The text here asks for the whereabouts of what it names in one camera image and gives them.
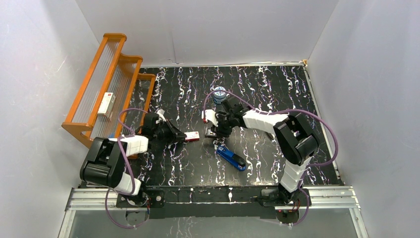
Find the silver staple strips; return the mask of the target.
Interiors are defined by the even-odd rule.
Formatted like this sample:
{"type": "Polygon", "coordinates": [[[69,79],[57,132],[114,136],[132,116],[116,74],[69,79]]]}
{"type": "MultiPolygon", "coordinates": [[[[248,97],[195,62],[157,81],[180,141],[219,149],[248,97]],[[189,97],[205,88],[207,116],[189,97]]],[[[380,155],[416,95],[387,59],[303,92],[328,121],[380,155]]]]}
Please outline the silver staple strips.
{"type": "Polygon", "coordinates": [[[206,128],[206,131],[205,131],[205,137],[206,138],[217,138],[217,134],[215,132],[213,132],[210,127],[208,127],[208,128],[206,128]]]}

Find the red white staples box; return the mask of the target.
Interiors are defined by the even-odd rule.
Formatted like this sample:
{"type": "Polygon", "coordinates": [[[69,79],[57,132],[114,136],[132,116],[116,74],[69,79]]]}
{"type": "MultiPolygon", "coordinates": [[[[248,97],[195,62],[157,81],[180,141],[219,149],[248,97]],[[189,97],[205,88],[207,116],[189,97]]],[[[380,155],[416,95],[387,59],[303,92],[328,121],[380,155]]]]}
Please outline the red white staples box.
{"type": "Polygon", "coordinates": [[[200,140],[200,135],[198,131],[186,132],[185,135],[186,135],[185,142],[200,140]]]}

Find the blue black stapler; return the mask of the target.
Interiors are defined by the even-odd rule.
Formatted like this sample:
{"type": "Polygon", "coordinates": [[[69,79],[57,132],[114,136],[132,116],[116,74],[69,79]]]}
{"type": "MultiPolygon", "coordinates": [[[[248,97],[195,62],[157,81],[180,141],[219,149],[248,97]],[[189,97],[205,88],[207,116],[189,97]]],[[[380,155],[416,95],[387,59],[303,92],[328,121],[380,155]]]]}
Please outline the blue black stapler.
{"type": "Polygon", "coordinates": [[[237,155],[233,151],[230,151],[225,146],[218,146],[216,153],[229,162],[239,171],[244,171],[246,169],[246,160],[241,156],[237,155]]]}

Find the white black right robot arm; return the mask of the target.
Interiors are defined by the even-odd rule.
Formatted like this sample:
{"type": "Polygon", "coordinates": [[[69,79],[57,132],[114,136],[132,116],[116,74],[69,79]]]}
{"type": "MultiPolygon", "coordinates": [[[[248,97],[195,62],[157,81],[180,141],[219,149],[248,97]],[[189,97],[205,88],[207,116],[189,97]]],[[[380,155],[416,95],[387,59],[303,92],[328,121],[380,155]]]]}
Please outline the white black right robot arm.
{"type": "Polygon", "coordinates": [[[312,156],[318,150],[319,138],[302,113],[270,114],[238,99],[222,102],[222,111],[203,110],[202,119],[211,124],[216,137],[229,137],[233,128],[241,127],[264,131],[275,136],[285,158],[285,167],[277,189],[264,189],[258,201],[262,204],[292,205],[299,198],[302,179],[312,156]]]}

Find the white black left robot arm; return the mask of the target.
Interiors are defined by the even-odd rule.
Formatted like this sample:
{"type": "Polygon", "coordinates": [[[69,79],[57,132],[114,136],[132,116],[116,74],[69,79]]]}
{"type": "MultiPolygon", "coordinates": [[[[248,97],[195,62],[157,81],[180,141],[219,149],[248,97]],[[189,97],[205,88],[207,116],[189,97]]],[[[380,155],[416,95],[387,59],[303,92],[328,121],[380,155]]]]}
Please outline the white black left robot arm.
{"type": "Polygon", "coordinates": [[[128,195],[135,206],[143,206],[148,193],[141,189],[142,182],[134,178],[128,168],[128,157],[143,154],[153,140],[165,143],[184,142],[187,134],[176,128],[162,113],[147,113],[143,125],[134,135],[118,138],[96,137],[80,169],[80,179],[85,182],[112,188],[128,195]]]}

